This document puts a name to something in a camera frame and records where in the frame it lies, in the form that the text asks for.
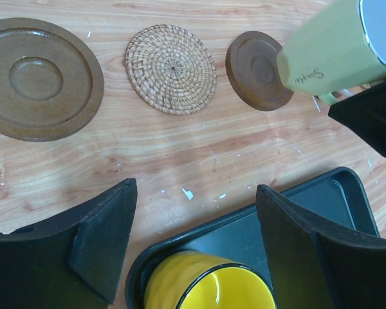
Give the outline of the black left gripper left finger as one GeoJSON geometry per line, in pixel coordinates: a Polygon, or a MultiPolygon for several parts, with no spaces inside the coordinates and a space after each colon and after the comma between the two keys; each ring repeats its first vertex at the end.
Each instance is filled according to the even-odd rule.
{"type": "Polygon", "coordinates": [[[137,202],[128,178],[71,209],[0,233],[0,308],[107,308],[137,202]]]}

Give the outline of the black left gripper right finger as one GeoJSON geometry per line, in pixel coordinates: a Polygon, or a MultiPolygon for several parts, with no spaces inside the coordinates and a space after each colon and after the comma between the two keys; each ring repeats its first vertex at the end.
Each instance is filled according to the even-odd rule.
{"type": "Polygon", "coordinates": [[[256,206],[278,308],[386,308],[386,239],[259,185],[256,206]]]}

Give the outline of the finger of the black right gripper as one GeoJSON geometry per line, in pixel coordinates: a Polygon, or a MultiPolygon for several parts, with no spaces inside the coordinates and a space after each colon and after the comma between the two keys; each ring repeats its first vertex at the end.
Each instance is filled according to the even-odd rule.
{"type": "Polygon", "coordinates": [[[386,158],[386,80],[333,104],[328,116],[386,158]]]}

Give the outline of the white ceramic mug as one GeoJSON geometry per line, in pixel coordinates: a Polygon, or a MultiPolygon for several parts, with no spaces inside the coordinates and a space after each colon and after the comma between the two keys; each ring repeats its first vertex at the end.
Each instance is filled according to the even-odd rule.
{"type": "Polygon", "coordinates": [[[282,84],[329,105],[335,92],[386,79],[386,1],[333,1],[277,56],[282,84]]]}

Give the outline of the yellow transparent cup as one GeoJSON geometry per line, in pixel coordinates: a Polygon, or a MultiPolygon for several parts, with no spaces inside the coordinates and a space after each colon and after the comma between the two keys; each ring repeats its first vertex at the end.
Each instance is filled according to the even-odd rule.
{"type": "Polygon", "coordinates": [[[235,261],[185,250],[165,258],[148,280],[144,308],[275,308],[265,280],[235,261]]]}

